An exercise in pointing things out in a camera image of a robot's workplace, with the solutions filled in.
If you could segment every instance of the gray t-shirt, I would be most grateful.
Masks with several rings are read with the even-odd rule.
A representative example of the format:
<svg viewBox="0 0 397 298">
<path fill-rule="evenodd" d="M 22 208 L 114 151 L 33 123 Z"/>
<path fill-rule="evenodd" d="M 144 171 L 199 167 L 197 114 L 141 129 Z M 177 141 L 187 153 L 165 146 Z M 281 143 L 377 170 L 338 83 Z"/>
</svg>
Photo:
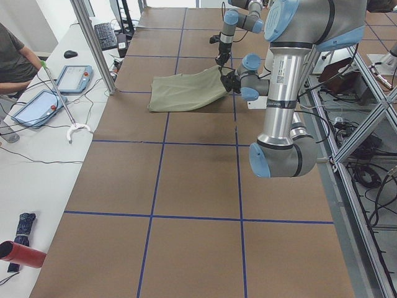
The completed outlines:
<svg viewBox="0 0 397 298">
<path fill-rule="evenodd" d="M 36 68 L 19 53 L 25 45 L 0 23 L 0 83 L 30 81 Z"/>
</svg>

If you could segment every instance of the white table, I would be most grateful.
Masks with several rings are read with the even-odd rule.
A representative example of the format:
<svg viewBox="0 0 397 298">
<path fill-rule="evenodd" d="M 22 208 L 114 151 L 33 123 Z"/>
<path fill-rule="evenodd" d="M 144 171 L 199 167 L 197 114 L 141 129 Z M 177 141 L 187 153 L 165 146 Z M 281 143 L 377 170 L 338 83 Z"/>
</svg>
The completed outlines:
<svg viewBox="0 0 397 298">
<path fill-rule="evenodd" d="M 92 23 L 98 24 L 100 21 L 93 19 Z M 78 56 L 65 59 L 63 54 L 67 50 L 76 51 Z M 118 56 L 117 49 L 104 52 L 105 60 L 109 66 L 114 60 L 110 54 Z M 93 67 L 93 77 L 87 87 L 88 89 L 100 78 L 99 70 L 80 26 L 76 24 L 71 25 L 67 34 L 47 60 L 47 66 L 54 78 L 58 77 L 65 65 L 91 65 Z M 39 71 L 38 75 L 43 80 L 48 79 L 43 69 Z M 31 84 L 38 82 L 38 78 L 35 78 Z M 19 101 L 27 102 L 43 89 L 45 89 L 43 84 L 29 89 L 21 96 Z M 100 81 L 88 94 L 94 105 L 87 124 L 93 131 L 95 131 L 106 105 L 108 98 L 106 94 L 108 92 L 103 81 Z M 68 100 L 73 101 L 77 97 L 79 96 L 68 96 Z M 22 105 L 14 106 L 10 114 L 13 115 L 21 107 Z M 69 105 L 71 113 L 79 123 L 85 123 L 90 107 L 91 103 L 86 98 L 82 98 L 77 104 Z M 6 117 L 5 121 L 9 125 L 15 124 L 9 116 Z M 67 125 L 69 127 L 71 123 L 63 109 L 47 124 L 51 126 Z M 2 142 L 3 148 L 21 153 L 33 160 L 84 161 L 91 144 L 92 134 L 87 130 L 79 130 L 72 134 L 73 143 L 69 144 L 66 140 L 68 127 L 25 129 L 18 132 L 20 135 L 18 142 L 8 144 L 2 138 L 0 138 L 0 142 Z M 13 126 L 12 128 L 16 131 L 23 127 Z M 32 163 L 4 150 L 0 150 L 0 164 L 0 242 L 14 240 L 21 213 L 34 212 L 37 219 L 29 237 L 30 246 L 47 252 L 81 169 L 81 164 L 45 165 L 43 163 Z M 10 275 L 7 273 L 8 265 L 8 262 L 0 261 L 0 279 Z M 39 272 L 39 269 L 22 266 L 20 274 L 0 287 L 0 297 L 28 297 Z"/>
</svg>

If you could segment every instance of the table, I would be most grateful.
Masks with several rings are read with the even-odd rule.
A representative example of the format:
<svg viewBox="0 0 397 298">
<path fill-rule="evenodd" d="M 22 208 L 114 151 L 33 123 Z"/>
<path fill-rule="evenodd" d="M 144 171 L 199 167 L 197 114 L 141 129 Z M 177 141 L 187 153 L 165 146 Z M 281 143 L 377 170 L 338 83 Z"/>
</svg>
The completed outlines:
<svg viewBox="0 0 397 298">
<path fill-rule="evenodd" d="M 99 19 L 92 19 L 92 24 L 99 24 Z M 63 53 L 67 50 L 78 52 L 78 56 L 65 59 Z M 104 51 L 106 62 L 111 66 L 114 58 L 118 56 L 117 49 Z M 93 76 L 87 89 L 100 79 L 91 51 L 85 41 L 83 33 L 78 24 L 72 24 L 67 34 L 63 37 L 53 53 L 47 60 L 47 65 L 54 78 L 58 77 L 64 65 L 91 65 Z M 38 75 L 43 80 L 48 79 L 45 71 L 41 69 Z M 39 83 L 36 77 L 31 85 Z M 45 89 L 43 84 L 27 90 L 19 99 L 27 102 Z M 99 81 L 96 87 L 87 95 L 93 102 L 91 116 L 87 124 L 95 130 L 107 102 L 107 91 L 103 81 Z M 79 96 L 68 96 L 69 102 Z M 11 115 L 22 105 L 14 106 Z M 85 123 L 91 102 L 81 98 L 79 103 L 71 103 L 70 111 L 77 122 Z M 5 121 L 9 125 L 14 122 L 7 116 Z M 59 111 L 47 125 L 70 126 L 69 118 L 65 110 Z M 13 152 L 21 153 L 33 160 L 43 161 L 84 161 L 92 134 L 87 130 L 79 130 L 73 133 L 73 143 L 66 140 L 68 127 L 50 128 L 42 127 L 38 130 L 25 129 L 18 132 L 20 140 L 14 144 L 8 144 L 3 139 L 2 147 Z M 15 131 L 22 129 L 21 126 L 12 127 Z M 0 203 L 0 239 L 1 241 L 13 240 L 19 221 L 19 214 L 34 212 L 37 219 L 33 224 L 32 234 L 29 237 L 30 246 L 47 252 L 58 223 L 61 219 L 65 205 L 74 186 L 81 164 L 52 164 L 32 163 L 21 156 L 13 155 L 0 150 L 0 176 L 1 176 L 1 198 Z M 8 262 L 0 262 L 0 279 L 7 276 Z M 13 277 L 7 284 L 0 288 L 0 296 L 24 298 L 28 297 L 32 290 L 39 269 L 21 267 L 20 274 Z"/>
<path fill-rule="evenodd" d="M 251 171 L 263 111 L 235 94 L 147 110 L 154 76 L 215 64 L 221 10 L 147 8 L 140 25 L 31 297 L 354 297 L 320 166 Z M 230 64 L 267 48 L 248 34 Z"/>
</svg>

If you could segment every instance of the person's arm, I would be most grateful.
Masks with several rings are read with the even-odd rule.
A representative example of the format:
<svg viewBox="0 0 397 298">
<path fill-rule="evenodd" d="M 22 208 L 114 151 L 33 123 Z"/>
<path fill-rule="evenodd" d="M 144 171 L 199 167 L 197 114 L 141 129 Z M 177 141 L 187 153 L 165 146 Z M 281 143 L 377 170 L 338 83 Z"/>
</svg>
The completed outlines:
<svg viewBox="0 0 397 298">
<path fill-rule="evenodd" d="M 25 90 L 30 84 L 30 81 L 23 83 L 0 83 L 0 94 L 9 94 Z"/>
<path fill-rule="evenodd" d="M 25 58 L 28 59 L 37 70 L 39 70 L 42 67 L 42 63 L 40 62 L 40 59 L 36 54 L 34 54 L 34 52 L 30 48 L 24 46 L 19 50 L 19 53 L 22 56 L 25 56 Z"/>
</svg>

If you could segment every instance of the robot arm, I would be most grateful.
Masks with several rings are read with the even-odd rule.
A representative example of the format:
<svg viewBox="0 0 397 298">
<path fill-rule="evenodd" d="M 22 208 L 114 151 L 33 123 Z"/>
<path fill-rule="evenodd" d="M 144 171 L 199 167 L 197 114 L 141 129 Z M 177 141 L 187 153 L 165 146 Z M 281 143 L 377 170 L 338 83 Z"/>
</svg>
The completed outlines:
<svg viewBox="0 0 397 298">
<path fill-rule="evenodd" d="M 268 89 L 263 130 L 250 146 L 251 168 L 257 176 L 302 176 L 315 165 L 316 144 L 295 113 L 304 60 L 313 47 L 328 52 L 359 43 L 366 8 L 367 0 L 274 1 L 265 25 L 274 56 L 270 82 L 257 76 L 259 57 L 253 54 L 236 70 L 246 100 L 255 100 Z"/>
<path fill-rule="evenodd" d="M 237 27 L 259 33 L 264 26 L 261 20 L 261 11 L 264 5 L 261 0 L 228 0 L 228 2 L 233 6 L 247 9 L 249 14 L 241 14 L 234 9 L 227 11 L 223 19 L 221 33 L 210 39 L 210 43 L 219 42 L 219 55 L 215 58 L 215 61 L 220 66 L 224 66 L 230 59 L 231 46 Z"/>
</svg>

